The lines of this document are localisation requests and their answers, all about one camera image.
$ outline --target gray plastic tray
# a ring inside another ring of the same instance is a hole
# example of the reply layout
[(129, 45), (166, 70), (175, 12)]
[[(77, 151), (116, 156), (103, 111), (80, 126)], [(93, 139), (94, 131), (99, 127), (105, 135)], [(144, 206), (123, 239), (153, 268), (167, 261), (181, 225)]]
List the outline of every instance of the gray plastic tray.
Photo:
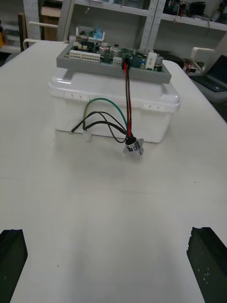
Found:
[[(105, 64), (101, 62), (90, 62), (84, 60), (70, 59), (65, 57), (73, 47), (73, 42), (70, 43), (57, 57), (57, 67), (65, 68), (67, 70), (83, 71), (89, 73), (96, 73), (114, 77), (124, 78), (124, 70), (121, 67), (112, 64)], [(149, 81), (156, 83), (168, 84), (171, 80), (171, 74), (167, 68), (162, 64), (162, 71), (149, 71), (139, 68), (130, 68), (130, 79)]]

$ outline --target white metal shelving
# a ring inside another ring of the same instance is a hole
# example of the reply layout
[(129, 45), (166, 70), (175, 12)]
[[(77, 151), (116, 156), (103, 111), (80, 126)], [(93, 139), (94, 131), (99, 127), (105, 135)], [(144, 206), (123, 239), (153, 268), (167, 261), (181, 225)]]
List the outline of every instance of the white metal shelving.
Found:
[(210, 24), (208, 24), (208, 21), (203, 21), (203, 20), (198, 20), (198, 19), (193, 19), (193, 18), (188, 18), (188, 17), (177, 17), (177, 16), (173, 16), (173, 15), (168, 15), (168, 14), (162, 14), (161, 19), (173, 21), (173, 22), (175, 21), (177, 23), (195, 25), (198, 27), (210, 27), (212, 29), (223, 30), (223, 31), (227, 32), (227, 25), (218, 23), (218, 22), (209, 21)]
[(114, 11), (119, 11), (122, 13), (128, 13), (128, 14), (145, 16), (145, 17), (148, 16), (148, 12), (149, 12), (147, 9), (136, 9), (136, 8), (132, 8), (130, 6), (123, 6), (120, 4), (112, 4), (112, 3), (108, 3), (108, 2), (97, 2), (97, 1), (92, 1), (92, 0), (75, 0), (75, 4), (86, 5), (86, 6), (91, 6), (91, 7), (100, 8), (100, 9), (114, 10)]

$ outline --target box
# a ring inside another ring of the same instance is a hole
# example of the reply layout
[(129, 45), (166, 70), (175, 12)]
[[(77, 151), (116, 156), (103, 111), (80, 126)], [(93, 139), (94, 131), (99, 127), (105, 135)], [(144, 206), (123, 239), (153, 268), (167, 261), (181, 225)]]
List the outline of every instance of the box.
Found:
[[(61, 14), (60, 8), (43, 6), (41, 15), (43, 16), (43, 23), (58, 25)], [(57, 28), (44, 27), (44, 39), (49, 41), (57, 41)]]
[[(126, 117), (125, 80), (100, 74), (85, 74), (59, 68), (49, 82), (54, 104), (55, 129), (69, 132), (82, 119), (85, 106), (94, 98), (107, 98), (120, 107)], [(180, 106), (180, 98), (172, 84), (130, 80), (132, 104), (132, 132), (137, 138), (151, 143), (161, 142), (173, 114)], [(118, 110), (108, 102), (95, 101), (91, 111), (105, 111), (120, 123)], [(87, 119), (86, 125), (102, 120), (98, 114)], [(110, 136), (107, 125), (90, 128), (92, 134)], [(82, 126), (76, 132), (82, 133)], [(113, 129), (118, 138), (124, 135)]]
[[(81, 32), (85, 32), (85, 31), (94, 32), (95, 28), (94, 27), (82, 27), (82, 26), (78, 26), (76, 28), (76, 36), (80, 36), (80, 33)], [(101, 39), (94, 39), (93, 37), (89, 37), (88, 41), (90, 41), (90, 42), (102, 42), (104, 40), (104, 38), (105, 38), (105, 32), (102, 31), (102, 33), (103, 33), (103, 36), (102, 36)]]

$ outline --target white connector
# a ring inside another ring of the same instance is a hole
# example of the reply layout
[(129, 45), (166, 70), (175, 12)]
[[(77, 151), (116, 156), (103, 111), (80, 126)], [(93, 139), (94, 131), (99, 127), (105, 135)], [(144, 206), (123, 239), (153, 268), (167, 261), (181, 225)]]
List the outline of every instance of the white connector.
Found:
[(100, 54), (99, 53), (86, 53), (86, 52), (82, 52), (82, 54), (81, 54), (81, 60), (100, 62)]
[(114, 66), (121, 66), (122, 65), (122, 58), (120, 58), (120, 57), (113, 57), (113, 65)]
[(80, 60), (81, 59), (81, 54), (82, 54), (81, 51), (71, 50), (70, 51), (70, 59), (78, 59), (78, 60)]
[(155, 67), (156, 59), (157, 59), (157, 54), (149, 52), (147, 56), (145, 68), (146, 69), (149, 68), (150, 70), (153, 70)]
[(90, 131), (84, 131), (83, 136), (86, 142), (90, 142), (92, 140), (92, 134)]

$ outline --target white table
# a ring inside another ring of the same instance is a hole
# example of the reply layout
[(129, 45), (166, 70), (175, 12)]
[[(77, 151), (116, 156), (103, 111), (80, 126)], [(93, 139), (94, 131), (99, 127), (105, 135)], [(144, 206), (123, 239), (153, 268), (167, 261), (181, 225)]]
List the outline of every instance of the white table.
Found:
[(192, 227), (227, 245), (227, 125), (173, 62), (182, 106), (140, 162), (112, 138), (53, 127), (48, 81), (64, 45), (40, 42), (0, 69), (0, 231), (28, 259), (11, 303), (202, 303)]

